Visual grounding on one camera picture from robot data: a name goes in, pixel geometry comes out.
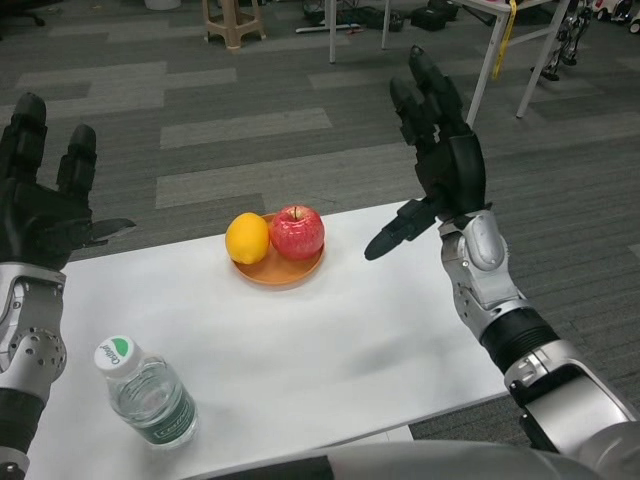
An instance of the stool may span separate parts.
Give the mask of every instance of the stool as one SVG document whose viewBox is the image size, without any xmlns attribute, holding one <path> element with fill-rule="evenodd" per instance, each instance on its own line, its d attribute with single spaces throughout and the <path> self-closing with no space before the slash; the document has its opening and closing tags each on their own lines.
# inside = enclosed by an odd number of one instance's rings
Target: stool
<svg viewBox="0 0 640 480">
<path fill-rule="evenodd" d="M 241 47 L 242 36 L 247 33 L 258 32 L 263 40 L 267 38 L 258 0 L 251 0 L 253 15 L 241 12 L 238 0 L 220 0 L 220 4 L 222 14 L 211 16 L 209 0 L 202 0 L 207 42 L 211 40 L 211 34 L 220 35 L 227 49 L 236 50 Z"/>
</svg>

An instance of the wooden plate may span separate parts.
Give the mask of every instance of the wooden plate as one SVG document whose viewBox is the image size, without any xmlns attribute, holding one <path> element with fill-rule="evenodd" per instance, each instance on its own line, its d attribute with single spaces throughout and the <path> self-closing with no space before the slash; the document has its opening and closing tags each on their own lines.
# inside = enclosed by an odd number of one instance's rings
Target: wooden plate
<svg viewBox="0 0 640 480">
<path fill-rule="evenodd" d="M 269 226 L 275 214 L 263 215 Z M 267 256 L 253 265 L 233 262 L 236 269 L 252 282 L 262 285 L 287 285 L 311 275 L 324 257 L 324 244 L 318 253 L 307 260 L 287 260 L 273 245 L 269 245 Z"/>
</svg>

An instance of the white table leg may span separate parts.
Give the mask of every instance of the white table leg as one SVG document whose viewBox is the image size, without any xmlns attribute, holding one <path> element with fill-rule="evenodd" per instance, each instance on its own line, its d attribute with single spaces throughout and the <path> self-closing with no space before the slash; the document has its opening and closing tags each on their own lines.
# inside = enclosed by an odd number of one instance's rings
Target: white table leg
<svg viewBox="0 0 640 480">
<path fill-rule="evenodd" d="M 524 95 L 522 96 L 522 100 L 520 101 L 520 106 L 518 107 L 518 111 L 516 112 L 516 117 L 518 118 L 522 118 L 524 116 L 524 112 L 527 111 L 529 100 L 531 100 L 533 91 L 535 90 L 538 83 L 538 78 L 540 78 L 540 72 L 542 72 L 542 69 L 547 63 L 549 52 L 551 51 L 551 47 L 553 46 L 553 42 L 556 39 L 556 35 L 558 34 L 558 30 L 560 29 L 560 25 L 562 24 L 564 14 L 567 12 L 568 7 L 569 0 L 560 0 L 560 3 L 558 3 L 558 6 L 556 7 L 556 13 L 553 15 L 551 24 L 549 25 L 549 34 L 547 35 L 547 39 L 542 46 L 542 50 L 540 50 L 538 61 L 536 62 L 536 66 L 533 69 L 531 78 L 529 79 L 529 85 L 527 85 L 527 89 L 524 91 Z"/>
<path fill-rule="evenodd" d="M 496 23 L 493 26 L 491 40 L 489 41 L 489 46 L 487 47 L 487 53 L 484 56 L 482 70 L 480 70 L 480 78 L 478 78 L 476 91 L 473 94 L 471 107 L 469 107 L 469 113 L 467 114 L 467 123 L 470 127 L 473 127 L 473 122 L 475 122 L 476 120 L 478 108 L 480 107 L 480 101 L 482 100 L 482 95 L 484 95 L 484 89 L 487 86 L 489 75 L 491 75 L 491 72 L 493 71 L 493 65 L 496 61 L 496 57 L 498 56 L 500 43 L 502 42 L 502 37 L 504 36 L 504 30 L 507 27 L 508 20 L 508 13 L 498 14 L 496 16 Z"/>
<path fill-rule="evenodd" d="M 391 0 L 386 0 L 384 5 L 384 22 L 382 23 L 382 49 L 387 48 L 387 34 L 389 33 L 389 21 L 391 20 Z"/>
<path fill-rule="evenodd" d="M 338 0 L 325 0 L 324 21 L 329 19 L 329 63 L 336 63 L 336 16 L 338 14 Z"/>
</svg>

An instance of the red apple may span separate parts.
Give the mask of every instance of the red apple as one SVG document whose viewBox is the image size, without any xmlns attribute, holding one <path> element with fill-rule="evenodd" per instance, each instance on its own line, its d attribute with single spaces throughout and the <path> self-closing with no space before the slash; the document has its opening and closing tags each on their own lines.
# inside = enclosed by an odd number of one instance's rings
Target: red apple
<svg viewBox="0 0 640 480">
<path fill-rule="evenodd" d="M 285 207 L 273 217 L 269 236 L 273 247 L 282 256 L 290 260 L 305 260 L 322 248 L 324 225 L 318 212 L 312 208 Z"/>
</svg>

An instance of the plastic bottle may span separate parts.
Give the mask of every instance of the plastic bottle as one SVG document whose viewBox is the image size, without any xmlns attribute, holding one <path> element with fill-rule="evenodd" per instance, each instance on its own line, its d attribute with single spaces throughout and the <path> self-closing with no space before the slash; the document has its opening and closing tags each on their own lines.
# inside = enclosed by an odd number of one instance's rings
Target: plastic bottle
<svg viewBox="0 0 640 480">
<path fill-rule="evenodd" d="M 111 407 L 147 442 L 169 449 L 193 437 L 195 403 L 161 356 L 119 335 L 96 349 L 94 361 L 107 380 Z"/>
</svg>

